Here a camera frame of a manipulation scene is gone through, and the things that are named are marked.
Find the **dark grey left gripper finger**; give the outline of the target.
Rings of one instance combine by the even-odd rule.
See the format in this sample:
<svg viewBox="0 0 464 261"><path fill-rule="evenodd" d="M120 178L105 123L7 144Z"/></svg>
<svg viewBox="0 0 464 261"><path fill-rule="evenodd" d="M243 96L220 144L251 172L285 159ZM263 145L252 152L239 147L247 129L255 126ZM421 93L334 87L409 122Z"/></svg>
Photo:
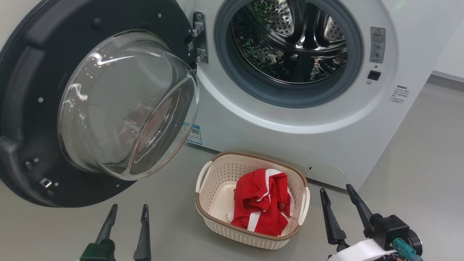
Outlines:
<svg viewBox="0 0 464 261"><path fill-rule="evenodd" d="M150 224L149 224L149 206L144 204L141 212L141 231L137 248L134 251L133 259L135 261L151 261L151 241L150 241Z"/></svg>
<svg viewBox="0 0 464 261"><path fill-rule="evenodd" d="M96 241L95 241L96 244L99 244L103 240L110 238L111 230L116 221L117 210L118 210L118 204L113 204L96 238Z"/></svg>

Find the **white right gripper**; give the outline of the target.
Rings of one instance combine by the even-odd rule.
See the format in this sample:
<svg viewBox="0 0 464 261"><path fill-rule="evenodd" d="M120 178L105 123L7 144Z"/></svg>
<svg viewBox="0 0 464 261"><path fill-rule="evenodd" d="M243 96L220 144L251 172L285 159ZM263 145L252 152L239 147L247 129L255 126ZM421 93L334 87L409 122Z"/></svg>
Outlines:
<svg viewBox="0 0 464 261"><path fill-rule="evenodd" d="M346 189L351 202L357 208L361 222L364 226L364 236L368 240L360 241L353 246L339 251L335 255L328 258L328 261L374 261L383 256L395 253L395 250L384 250L375 240L373 236L373 226L370 223L370 217L373 213L367 207L362 198L358 195L353 185L347 184ZM324 223L326 228L326 236L328 244L331 245L347 245L346 233L340 228L337 219L331 209L331 200L324 188L320 189L320 201L323 208Z"/></svg>

